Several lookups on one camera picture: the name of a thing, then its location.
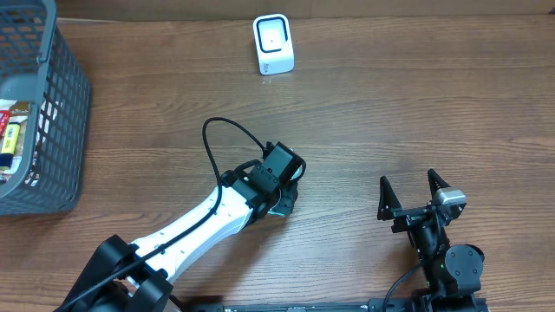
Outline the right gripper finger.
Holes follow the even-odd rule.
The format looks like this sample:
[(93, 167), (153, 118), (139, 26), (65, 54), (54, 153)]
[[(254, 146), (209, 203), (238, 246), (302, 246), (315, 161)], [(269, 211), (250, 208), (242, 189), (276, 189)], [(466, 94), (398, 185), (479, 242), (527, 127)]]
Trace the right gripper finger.
[(450, 188), (450, 184), (448, 184), (433, 168), (428, 170), (428, 184), (433, 198), (438, 198), (445, 190)]
[(386, 176), (380, 177), (380, 199), (378, 204), (377, 219), (381, 221), (395, 218), (395, 214), (402, 210), (402, 205)]

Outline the teal snack packet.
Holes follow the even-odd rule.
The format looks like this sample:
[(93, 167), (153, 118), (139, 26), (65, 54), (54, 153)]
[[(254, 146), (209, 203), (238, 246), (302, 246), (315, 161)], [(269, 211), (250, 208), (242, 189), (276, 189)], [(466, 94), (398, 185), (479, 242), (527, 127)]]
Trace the teal snack packet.
[(283, 213), (280, 213), (280, 212), (277, 212), (277, 211), (273, 211), (273, 210), (270, 210), (270, 211), (268, 211), (267, 213), (268, 213), (268, 214), (271, 214), (271, 215), (279, 216), (279, 217), (284, 217), (284, 216), (285, 216)]

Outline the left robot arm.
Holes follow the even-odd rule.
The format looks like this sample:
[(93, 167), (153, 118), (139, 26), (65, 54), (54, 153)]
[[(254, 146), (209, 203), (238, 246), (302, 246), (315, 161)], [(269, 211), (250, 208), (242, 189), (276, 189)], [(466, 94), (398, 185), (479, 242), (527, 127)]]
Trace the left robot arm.
[(175, 311), (174, 282), (215, 244), (265, 214), (288, 215), (305, 162), (289, 172), (268, 160), (224, 174), (222, 185), (165, 228), (126, 243), (113, 235), (89, 259), (61, 311)]

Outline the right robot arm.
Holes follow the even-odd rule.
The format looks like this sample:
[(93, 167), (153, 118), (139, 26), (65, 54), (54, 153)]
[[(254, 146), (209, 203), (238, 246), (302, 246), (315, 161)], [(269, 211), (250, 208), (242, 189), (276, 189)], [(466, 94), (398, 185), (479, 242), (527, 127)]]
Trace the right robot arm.
[[(380, 178), (377, 218), (393, 222), (394, 233), (408, 234), (416, 250), (418, 264), (399, 277), (382, 302), (369, 301), (371, 311), (487, 311), (485, 299), (475, 293), (481, 289), (483, 251), (473, 244), (450, 244), (446, 227), (467, 205), (467, 196), (452, 187), (433, 169), (428, 170), (431, 199), (424, 206), (403, 209), (387, 179)], [(422, 271), (426, 287), (416, 289), (409, 298), (392, 297), (395, 290), (417, 271)]]

